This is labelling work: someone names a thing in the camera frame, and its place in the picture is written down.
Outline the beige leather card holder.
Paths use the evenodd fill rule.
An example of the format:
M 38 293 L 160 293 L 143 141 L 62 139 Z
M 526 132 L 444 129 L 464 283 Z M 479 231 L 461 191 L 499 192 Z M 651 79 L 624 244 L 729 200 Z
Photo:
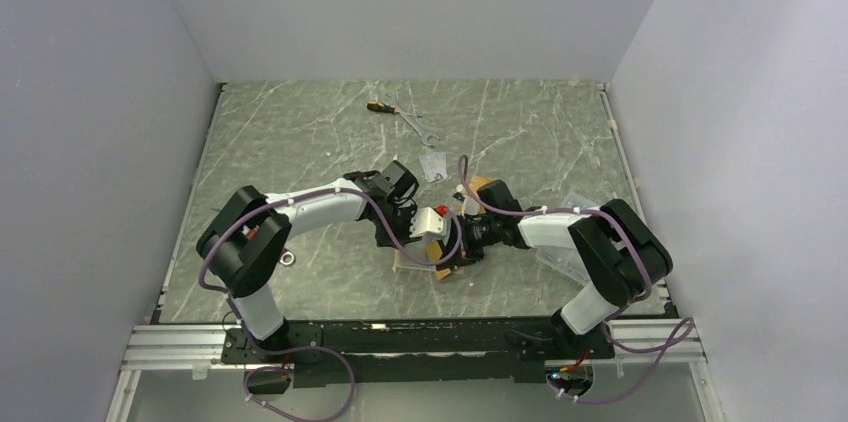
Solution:
M 400 273 L 402 271 L 417 271 L 427 273 L 437 281 L 443 281 L 450 277 L 458 277 L 465 274 L 465 269 L 463 267 L 437 268 L 435 263 L 430 260 L 430 253 L 427 249 L 421 247 L 407 247 L 406 250 L 412 254 L 412 258 L 403 251 L 395 251 L 391 266 L 394 273 Z

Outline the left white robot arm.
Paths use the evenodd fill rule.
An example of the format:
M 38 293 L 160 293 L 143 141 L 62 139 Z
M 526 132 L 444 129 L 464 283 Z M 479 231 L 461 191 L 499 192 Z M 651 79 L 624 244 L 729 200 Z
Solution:
M 413 242 L 413 197 L 417 178 L 393 161 L 381 171 L 355 171 L 328 184 L 288 194 L 239 188 L 196 243 L 204 270 L 246 323 L 248 349 L 264 362 L 289 347 L 290 323 L 276 303 L 269 281 L 289 240 L 336 223 L 366 220 L 375 226 L 379 247 Z

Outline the white printed credit card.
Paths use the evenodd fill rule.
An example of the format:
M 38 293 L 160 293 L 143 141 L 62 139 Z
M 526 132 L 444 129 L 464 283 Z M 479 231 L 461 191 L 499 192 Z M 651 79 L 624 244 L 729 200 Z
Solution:
M 428 182 L 440 182 L 448 178 L 446 154 L 444 152 L 427 151 L 421 154 L 418 159 Z

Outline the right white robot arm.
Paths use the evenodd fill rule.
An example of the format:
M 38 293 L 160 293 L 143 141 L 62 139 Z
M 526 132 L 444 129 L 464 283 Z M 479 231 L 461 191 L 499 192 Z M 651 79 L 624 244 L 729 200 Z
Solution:
M 462 219 L 466 255 L 497 244 L 577 252 L 589 282 L 554 313 L 550 333 L 553 348 L 564 357 L 578 355 L 590 332 L 646 298 L 673 270 L 667 249 L 622 199 L 589 208 L 524 210 L 501 180 L 468 195 L 484 212 Z

